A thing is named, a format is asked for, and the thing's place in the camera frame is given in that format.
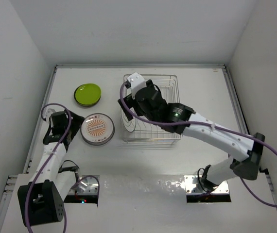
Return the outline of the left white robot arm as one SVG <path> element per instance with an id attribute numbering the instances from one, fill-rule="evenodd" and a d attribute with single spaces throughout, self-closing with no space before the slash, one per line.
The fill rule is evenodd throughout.
<path id="1" fill-rule="evenodd" d="M 29 183 L 17 191 L 23 224 L 27 228 L 63 220 L 64 199 L 78 180 L 78 167 L 62 168 L 61 165 L 83 122 L 84 117 L 71 111 L 50 115 L 42 158 Z"/>

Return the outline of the white plate orange flower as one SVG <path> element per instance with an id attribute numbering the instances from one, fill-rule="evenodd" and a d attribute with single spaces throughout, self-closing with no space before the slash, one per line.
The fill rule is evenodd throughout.
<path id="1" fill-rule="evenodd" d="M 84 137 L 111 137 L 115 133 L 115 125 L 112 119 L 103 113 L 88 115 L 80 128 Z"/>

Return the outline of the dark grey blue plate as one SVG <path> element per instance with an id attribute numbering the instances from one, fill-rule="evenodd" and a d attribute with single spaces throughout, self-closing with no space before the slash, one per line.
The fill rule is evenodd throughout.
<path id="1" fill-rule="evenodd" d="M 100 102 L 100 100 L 101 100 L 101 97 L 99 97 L 99 99 L 98 99 L 96 102 L 93 102 L 92 104 L 82 104 L 82 103 L 80 103 L 79 101 L 77 101 L 77 100 L 75 99 L 76 103 L 77 103 L 79 106 L 82 106 L 82 107 L 92 107 L 92 106 L 98 104 L 98 103 Z"/>

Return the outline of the white plate colourful print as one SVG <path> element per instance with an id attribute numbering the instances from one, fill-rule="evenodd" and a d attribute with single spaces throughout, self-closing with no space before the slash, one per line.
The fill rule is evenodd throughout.
<path id="1" fill-rule="evenodd" d="M 113 139 L 113 136 L 111 136 L 111 137 L 84 137 L 84 136 L 82 136 L 82 139 L 91 146 L 100 147 L 100 146 L 104 146 L 104 145 L 108 144 Z"/>

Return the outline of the green plate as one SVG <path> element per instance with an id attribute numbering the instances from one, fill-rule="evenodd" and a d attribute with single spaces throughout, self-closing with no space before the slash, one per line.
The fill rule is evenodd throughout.
<path id="1" fill-rule="evenodd" d="M 73 96 L 79 105 L 93 106 L 99 102 L 102 90 L 94 83 L 85 83 L 76 88 Z"/>

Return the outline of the white plate dark pattern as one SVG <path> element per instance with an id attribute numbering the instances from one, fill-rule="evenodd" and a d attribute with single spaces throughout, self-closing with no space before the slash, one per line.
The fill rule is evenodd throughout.
<path id="1" fill-rule="evenodd" d="M 137 119 L 133 118 L 132 120 L 128 120 L 125 113 L 123 112 L 123 109 L 121 109 L 121 120 L 125 129 L 129 133 L 133 133 L 135 131 L 136 125 L 137 125 Z"/>

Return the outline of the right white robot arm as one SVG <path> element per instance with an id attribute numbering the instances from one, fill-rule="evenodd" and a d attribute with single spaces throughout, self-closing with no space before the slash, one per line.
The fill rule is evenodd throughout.
<path id="1" fill-rule="evenodd" d="M 210 193 L 223 181 L 235 177 L 257 179 L 264 135 L 240 134 L 215 124 L 186 105 L 168 103 L 160 89 L 144 78 L 124 82 L 118 103 L 128 120 L 136 118 L 166 132 L 201 140 L 228 154 L 224 161 L 203 169 L 197 182 L 202 191 Z"/>

